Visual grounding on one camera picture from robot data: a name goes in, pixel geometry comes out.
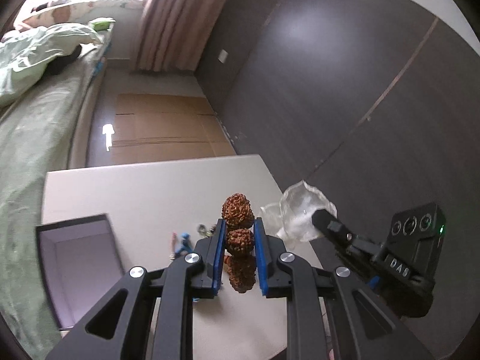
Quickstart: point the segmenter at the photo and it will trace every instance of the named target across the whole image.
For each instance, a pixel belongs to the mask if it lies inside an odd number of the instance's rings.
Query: white table
[[[226,197],[241,192],[253,213],[282,193],[258,155],[142,163],[49,172],[42,223],[107,213],[125,269],[169,265],[172,232],[216,223]],[[320,267],[310,244],[294,249]],[[287,345],[284,299],[265,299],[258,282],[245,294],[226,274],[218,297],[194,305],[193,353],[197,360],[267,360]]]

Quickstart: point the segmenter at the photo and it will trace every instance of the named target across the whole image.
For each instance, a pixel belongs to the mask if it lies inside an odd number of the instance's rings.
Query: crumpled clear plastic
[[[335,205],[318,188],[302,180],[288,187],[280,202],[261,207],[265,233],[281,238],[288,248],[323,237],[311,223],[313,213],[321,209],[337,217]]]

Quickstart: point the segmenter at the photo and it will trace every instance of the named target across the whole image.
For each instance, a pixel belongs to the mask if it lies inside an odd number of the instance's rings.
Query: curtain
[[[195,71],[226,0],[147,0],[133,70]]]

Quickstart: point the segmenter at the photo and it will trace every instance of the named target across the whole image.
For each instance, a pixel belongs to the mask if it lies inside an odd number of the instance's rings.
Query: cardboard
[[[236,155],[203,97],[120,94],[114,130],[114,164]]]

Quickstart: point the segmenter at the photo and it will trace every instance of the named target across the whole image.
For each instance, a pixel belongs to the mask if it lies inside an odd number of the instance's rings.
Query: green bedsheet
[[[45,176],[66,168],[98,50],[82,45],[77,61],[58,76],[40,79],[0,118],[0,312],[34,360],[44,359],[60,340],[35,243]]]

